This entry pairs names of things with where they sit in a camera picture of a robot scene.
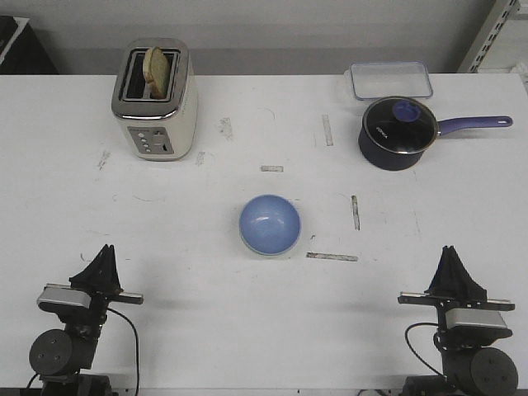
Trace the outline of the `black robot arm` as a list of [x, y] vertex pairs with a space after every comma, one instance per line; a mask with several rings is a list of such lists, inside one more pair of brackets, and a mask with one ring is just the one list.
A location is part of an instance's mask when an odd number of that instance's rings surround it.
[[402, 395], [513, 395], [519, 376], [511, 357], [492, 344], [512, 336], [502, 313], [515, 309], [508, 299], [490, 299], [474, 281], [452, 246], [441, 258], [428, 289], [402, 292], [400, 304], [432, 306], [437, 321], [433, 344], [442, 370], [408, 376]]
[[110, 308], [113, 302], [144, 302], [141, 294], [123, 291], [116, 269], [115, 248], [101, 251], [67, 285], [48, 283], [37, 299], [39, 309], [56, 314], [63, 329], [50, 329], [33, 342], [29, 362], [42, 382], [42, 395], [117, 395], [107, 375], [84, 374], [92, 368], [101, 330], [107, 314], [124, 320], [124, 314]]

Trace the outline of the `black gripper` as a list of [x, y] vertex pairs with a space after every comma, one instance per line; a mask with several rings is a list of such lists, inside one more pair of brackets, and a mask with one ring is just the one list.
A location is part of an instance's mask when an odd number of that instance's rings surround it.
[[444, 246], [435, 275], [428, 288], [428, 294], [401, 292], [400, 304], [432, 306], [436, 309], [439, 324], [446, 326], [446, 312], [451, 309], [483, 309], [511, 312], [516, 305], [508, 299], [458, 300], [456, 298], [487, 298], [488, 292], [479, 285], [464, 267], [454, 246]]
[[[92, 262], [77, 275], [69, 278], [70, 285], [57, 285], [86, 292], [92, 297], [90, 309], [86, 313], [74, 316], [58, 316], [66, 330], [100, 330], [106, 322], [106, 312], [110, 303], [137, 304], [144, 302], [144, 296], [137, 293], [124, 292], [116, 267], [116, 253], [113, 245], [105, 244]], [[116, 295], [104, 294], [100, 291], [111, 291]]]

